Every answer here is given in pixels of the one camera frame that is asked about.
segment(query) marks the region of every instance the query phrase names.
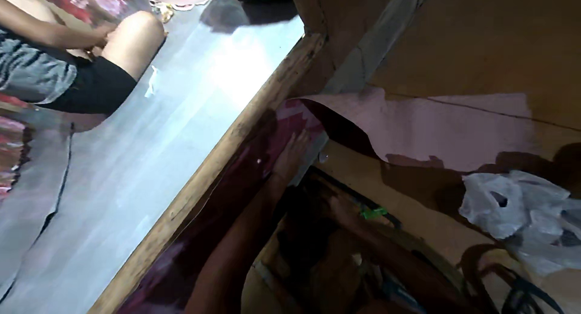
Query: torn pink paper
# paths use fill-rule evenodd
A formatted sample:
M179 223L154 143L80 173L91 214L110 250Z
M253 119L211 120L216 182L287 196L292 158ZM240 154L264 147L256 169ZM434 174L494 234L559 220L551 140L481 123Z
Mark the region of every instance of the torn pink paper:
M406 165L399 161L405 156L467 172L494 163L500 152L538 153L532 121L514 117L531 116L524 94L386 101L383 89L366 88L302 98L353 122L367 134L375 153L393 164Z

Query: white plastic bag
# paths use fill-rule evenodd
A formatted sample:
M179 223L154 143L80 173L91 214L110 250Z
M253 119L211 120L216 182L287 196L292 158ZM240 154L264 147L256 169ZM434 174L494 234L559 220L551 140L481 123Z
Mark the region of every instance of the white plastic bag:
M466 194L459 213L505 240L507 248L536 273L581 269L581 201L569 198L569 191L516 170L462 179Z

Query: wood grain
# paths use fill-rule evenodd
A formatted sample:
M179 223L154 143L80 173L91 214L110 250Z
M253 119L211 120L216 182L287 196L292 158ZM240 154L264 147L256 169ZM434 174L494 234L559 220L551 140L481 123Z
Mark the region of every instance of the wood grain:
M114 313L118 309L264 111L269 108L276 109L287 98L291 88L308 70L324 43L323 35L309 34L294 46L157 220L88 313Z

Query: person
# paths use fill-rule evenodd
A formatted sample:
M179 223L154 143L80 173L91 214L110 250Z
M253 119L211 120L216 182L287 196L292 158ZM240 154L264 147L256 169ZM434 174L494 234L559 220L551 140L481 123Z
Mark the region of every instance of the person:
M116 27L80 31L39 0L0 0L0 93L53 110L110 115L164 38L162 23L145 11ZM102 51L93 59L80 52L95 47Z
M275 162L264 187L244 208L202 267L184 313L240 312L246 275L272 232L269 228L272 227L275 206L296 174L308 142L308 134L304 131L296 138L293 135ZM327 198L332 219L350 231L384 267L390 269L426 312L478 313L443 275L376 231L359 217L355 206L335 194ZM358 313L411 311L395 303L377 300Z

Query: knee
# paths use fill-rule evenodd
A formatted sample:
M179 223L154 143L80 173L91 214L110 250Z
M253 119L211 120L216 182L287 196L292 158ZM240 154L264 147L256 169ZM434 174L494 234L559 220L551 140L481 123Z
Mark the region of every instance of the knee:
M159 21L153 14L147 11L138 11L126 19L124 19L120 26L127 25L129 27L140 28L148 30L150 34L155 34L159 36L164 36L163 24Z

